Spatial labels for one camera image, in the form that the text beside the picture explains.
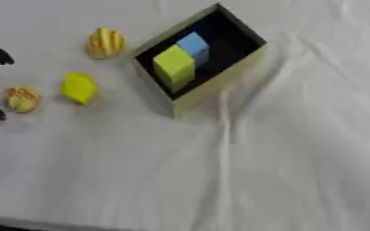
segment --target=box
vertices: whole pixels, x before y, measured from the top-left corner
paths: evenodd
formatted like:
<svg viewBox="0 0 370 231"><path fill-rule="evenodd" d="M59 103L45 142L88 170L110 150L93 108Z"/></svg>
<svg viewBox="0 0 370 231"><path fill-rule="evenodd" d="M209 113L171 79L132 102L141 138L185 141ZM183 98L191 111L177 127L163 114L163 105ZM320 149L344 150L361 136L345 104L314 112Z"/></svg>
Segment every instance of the box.
<svg viewBox="0 0 370 231"><path fill-rule="evenodd" d="M196 70L195 78L187 86L172 93L154 73L153 58L192 32L197 32L208 43L209 60ZM239 78L242 70L262 59L265 46L263 38L224 6L215 4L134 51L134 65L156 89L171 114L178 117Z"/></svg>

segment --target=white tablecloth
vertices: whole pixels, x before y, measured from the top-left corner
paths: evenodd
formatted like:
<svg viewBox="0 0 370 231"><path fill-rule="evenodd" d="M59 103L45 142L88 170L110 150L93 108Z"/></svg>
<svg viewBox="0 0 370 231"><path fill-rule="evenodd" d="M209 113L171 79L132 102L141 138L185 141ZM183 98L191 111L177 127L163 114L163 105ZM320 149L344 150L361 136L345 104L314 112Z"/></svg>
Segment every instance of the white tablecloth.
<svg viewBox="0 0 370 231"><path fill-rule="evenodd" d="M0 125L0 223L98 230L370 231L370 0L223 0L269 42L264 63L181 120L97 27L130 47L214 0L0 0L0 91L42 106ZM58 96L67 71L100 96ZM254 78L273 78L255 93Z"/></svg>

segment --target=yellow block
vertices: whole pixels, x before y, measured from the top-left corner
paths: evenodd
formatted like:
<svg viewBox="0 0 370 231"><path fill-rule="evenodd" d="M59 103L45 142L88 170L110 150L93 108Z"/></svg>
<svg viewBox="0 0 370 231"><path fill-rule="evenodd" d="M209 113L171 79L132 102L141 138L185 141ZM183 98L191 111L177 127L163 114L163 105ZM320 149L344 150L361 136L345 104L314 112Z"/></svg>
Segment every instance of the yellow block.
<svg viewBox="0 0 370 231"><path fill-rule="evenodd" d="M85 73L66 73L61 84L61 94L63 96L83 105L87 104L96 93L96 81Z"/></svg>
<svg viewBox="0 0 370 231"><path fill-rule="evenodd" d="M176 92L195 78L195 60L178 45L153 59L154 71L164 85Z"/></svg>

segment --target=blue cube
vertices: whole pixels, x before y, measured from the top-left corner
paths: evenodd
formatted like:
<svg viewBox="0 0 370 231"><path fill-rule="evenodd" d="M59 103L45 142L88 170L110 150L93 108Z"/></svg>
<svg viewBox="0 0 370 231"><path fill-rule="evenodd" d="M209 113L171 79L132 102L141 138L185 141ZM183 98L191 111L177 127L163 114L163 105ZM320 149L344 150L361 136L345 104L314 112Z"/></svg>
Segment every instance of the blue cube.
<svg viewBox="0 0 370 231"><path fill-rule="evenodd" d="M186 51L194 60L195 66L208 61L208 44L196 32L193 32L177 42L184 51Z"/></svg>

